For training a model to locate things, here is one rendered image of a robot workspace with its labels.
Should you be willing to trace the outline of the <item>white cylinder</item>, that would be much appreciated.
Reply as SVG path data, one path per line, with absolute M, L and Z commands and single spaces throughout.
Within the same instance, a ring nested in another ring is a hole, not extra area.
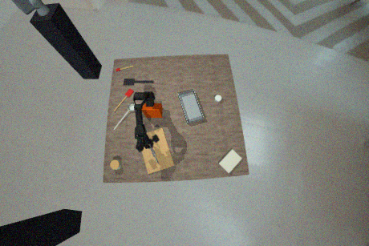
M 222 99 L 222 97 L 220 95 L 216 95 L 216 97 L 215 97 L 216 102 L 219 103 L 221 101 L 221 99 Z

